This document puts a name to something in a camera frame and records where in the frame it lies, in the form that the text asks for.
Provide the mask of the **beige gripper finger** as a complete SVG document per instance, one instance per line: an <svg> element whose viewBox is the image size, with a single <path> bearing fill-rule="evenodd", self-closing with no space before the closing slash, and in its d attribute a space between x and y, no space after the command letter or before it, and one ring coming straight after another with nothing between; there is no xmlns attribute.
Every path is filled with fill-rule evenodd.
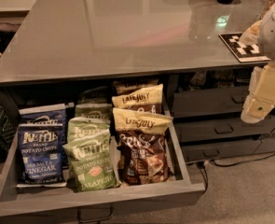
<svg viewBox="0 0 275 224"><path fill-rule="evenodd" d="M256 100L253 97L247 97L242 108L241 120L255 124L262 121L272 109L272 104Z"/></svg>
<svg viewBox="0 0 275 224"><path fill-rule="evenodd" d="M253 45L258 42L259 29L262 21L256 21L240 37L240 42L244 45Z"/></svg>

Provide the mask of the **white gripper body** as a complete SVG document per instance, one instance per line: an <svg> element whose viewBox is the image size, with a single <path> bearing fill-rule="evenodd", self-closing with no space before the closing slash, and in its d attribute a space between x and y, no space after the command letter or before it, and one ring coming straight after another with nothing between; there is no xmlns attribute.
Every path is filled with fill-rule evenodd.
<svg viewBox="0 0 275 224"><path fill-rule="evenodd" d="M256 67L251 78L250 109L272 109L275 106L275 61Z"/></svg>

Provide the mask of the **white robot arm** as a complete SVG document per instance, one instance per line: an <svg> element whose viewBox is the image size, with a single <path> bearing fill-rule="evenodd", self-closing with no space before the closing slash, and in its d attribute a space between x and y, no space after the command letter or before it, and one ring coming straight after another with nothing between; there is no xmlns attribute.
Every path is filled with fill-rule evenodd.
<svg viewBox="0 0 275 224"><path fill-rule="evenodd" d="M255 67L250 79L249 94L242 107L241 120L255 124L263 120L275 106L275 3L260 21L241 36L245 45L256 44L270 58L263 68Z"/></svg>

